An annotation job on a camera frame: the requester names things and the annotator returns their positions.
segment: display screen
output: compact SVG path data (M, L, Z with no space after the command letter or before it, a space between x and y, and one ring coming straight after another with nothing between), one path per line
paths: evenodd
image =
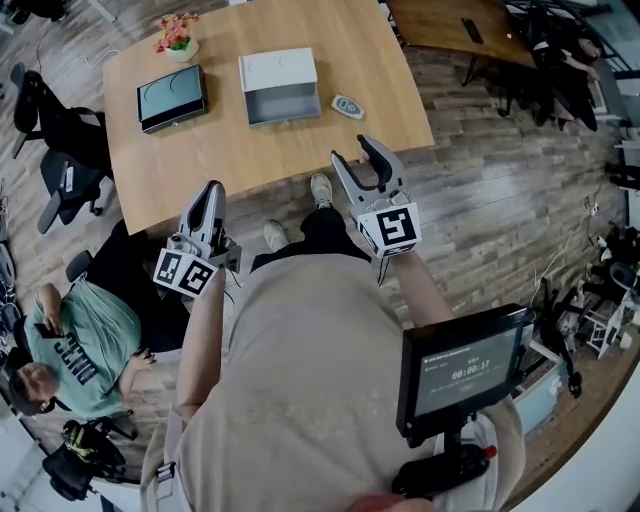
M488 391L507 379L517 328L422 359L415 416Z

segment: chair armrest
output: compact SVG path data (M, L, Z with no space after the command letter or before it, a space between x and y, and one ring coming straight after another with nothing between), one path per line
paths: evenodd
M12 151L13 159L15 160L18 157L18 153L20 153L20 150L22 149L22 146L24 146L24 143L26 141L39 140L39 139L44 139L44 135L42 135L41 131L30 132L30 133L20 133L20 135L18 135L18 138L16 139L15 144L13 145L13 151Z
M67 274L67 279L70 283L78 279L82 273L89 268L91 262L93 261L93 257L89 251L82 251L80 254L75 256L67 265L65 273Z
M14 160L16 158L18 158L18 153L20 153L20 150L22 149L22 146L24 146L24 143L26 141L27 141L27 134L26 133L18 134L18 138L16 139L16 142L13 145L13 151L11 153Z
M49 199L49 202L42 212L42 215L40 215L40 218L38 219L38 231L40 232L40 234L44 235L47 231L49 231L49 228L51 227L51 224L53 224L56 215L58 215L58 213L60 212L61 206L62 193L59 190L56 190L51 196L51 199Z

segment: wooden table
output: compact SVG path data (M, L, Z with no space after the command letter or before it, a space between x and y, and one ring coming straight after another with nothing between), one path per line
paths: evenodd
M455 50L535 68L511 30L502 0L386 0L407 45ZM473 20L484 40L472 41L463 19Z
M411 72L376 0L260 0L205 14L194 36L200 51L191 63L154 54L154 36L104 67L111 162L132 233L179 215L210 179L233 195L325 167L332 149L356 159L358 133L394 151L433 144ZM322 116L249 128L238 57L307 46ZM144 134L136 88L196 62L207 76L208 114ZM338 93L362 105L363 121L330 109Z

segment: red button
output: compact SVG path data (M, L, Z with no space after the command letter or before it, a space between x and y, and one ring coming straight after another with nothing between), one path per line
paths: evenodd
M484 449L484 454L487 457L487 459L493 459L496 455L498 455L498 449L493 445L487 446Z

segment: foot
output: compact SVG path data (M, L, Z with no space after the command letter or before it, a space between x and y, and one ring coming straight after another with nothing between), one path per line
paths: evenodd
M276 252L289 245L287 235L284 233L284 228L279 222L275 220L268 220L264 225L264 239L271 249L271 252Z
M321 172L311 177L311 193L316 200L316 208L331 208L333 187L329 178Z

